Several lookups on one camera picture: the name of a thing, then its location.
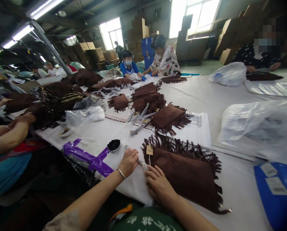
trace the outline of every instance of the window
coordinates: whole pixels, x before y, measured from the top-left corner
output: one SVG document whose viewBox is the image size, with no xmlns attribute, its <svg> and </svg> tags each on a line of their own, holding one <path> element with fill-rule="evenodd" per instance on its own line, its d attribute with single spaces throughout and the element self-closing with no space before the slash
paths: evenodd
<svg viewBox="0 0 287 231">
<path fill-rule="evenodd" d="M 220 0 L 173 0 L 171 5 L 169 38 L 178 37 L 182 19 L 185 15 L 193 15 L 189 34 L 210 30 L 216 16 Z"/>
<path fill-rule="evenodd" d="M 120 18 L 113 19 L 100 25 L 102 37 L 106 46 L 106 50 L 112 50 L 115 46 L 115 41 L 123 46 L 123 38 L 121 31 Z"/>
</svg>

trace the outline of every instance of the metal pole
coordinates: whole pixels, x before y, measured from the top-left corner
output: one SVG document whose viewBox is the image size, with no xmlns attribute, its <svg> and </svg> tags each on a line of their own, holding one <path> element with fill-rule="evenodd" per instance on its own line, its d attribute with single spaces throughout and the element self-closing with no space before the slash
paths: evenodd
<svg viewBox="0 0 287 231">
<path fill-rule="evenodd" d="M 42 27 L 34 19 L 30 19 L 30 23 L 33 26 L 33 28 L 35 29 L 35 33 L 37 34 L 37 36 L 46 44 L 46 46 L 48 47 L 50 52 L 53 54 L 53 56 L 58 60 L 60 66 L 63 68 L 63 70 L 66 72 L 66 74 L 71 75 L 72 73 L 67 68 L 66 64 L 64 63 L 64 61 L 62 60 L 60 55 L 57 53 L 57 51 L 54 49 L 53 45 L 50 43 L 50 41 L 46 37 Z"/>
</svg>

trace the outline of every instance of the person's hair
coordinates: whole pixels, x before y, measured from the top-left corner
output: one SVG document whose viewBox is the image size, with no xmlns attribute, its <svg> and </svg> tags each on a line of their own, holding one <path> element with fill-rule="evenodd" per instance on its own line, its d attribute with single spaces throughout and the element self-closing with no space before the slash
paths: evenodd
<svg viewBox="0 0 287 231">
<path fill-rule="evenodd" d="M 156 50 L 157 48 L 164 48 L 167 38 L 164 35 L 156 35 L 151 43 L 151 48 Z"/>
<path fill-rule="evenodd" d="M 133 53 L 129 50 L 125 50 L 122 54 L 122 58 L 126 58 L 126 57 L 133 57 Z"/>
</svg>

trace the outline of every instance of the purple tape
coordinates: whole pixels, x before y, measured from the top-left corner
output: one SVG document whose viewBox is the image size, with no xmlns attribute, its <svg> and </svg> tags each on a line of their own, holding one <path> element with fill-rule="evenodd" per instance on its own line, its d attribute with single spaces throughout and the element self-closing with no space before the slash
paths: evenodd
<svg viewBox="0 0 287 231">
<path fill-rule="evenodd" d="M 97 170 L 104 177 L 109 176 L 113 170 L 103 162 L 108 153 L 110 153 L 108 148 L 105 148 L 97 157 L 94 157 L 79 147 L 76 147 L 80 141 L 81 139 L 76 139 L 74 143 L 67 142 L 65 145 L 63 145 L 65 155 L 68 156 L 72 154 L 76 158 L 90 163 L 88 167 L 89 170 Z"/>
</svg>

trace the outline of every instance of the barcode label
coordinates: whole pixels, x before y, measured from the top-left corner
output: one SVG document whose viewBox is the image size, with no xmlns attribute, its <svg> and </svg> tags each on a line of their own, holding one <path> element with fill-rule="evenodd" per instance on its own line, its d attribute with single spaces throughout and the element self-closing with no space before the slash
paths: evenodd
<svg viewBox="0 0 287 231">
<path fill-rule="evenodd" d="M 273 195 L 287 196 L 287 189 L 278 176 L 266 178 L 265 180 Z"/>
<path fill-rule="evenodd" d="M 277 175 L 277 170 L 270 163 L 263 164 L 260 166 L 260 168 L 267 177 Z"/>
</svg>

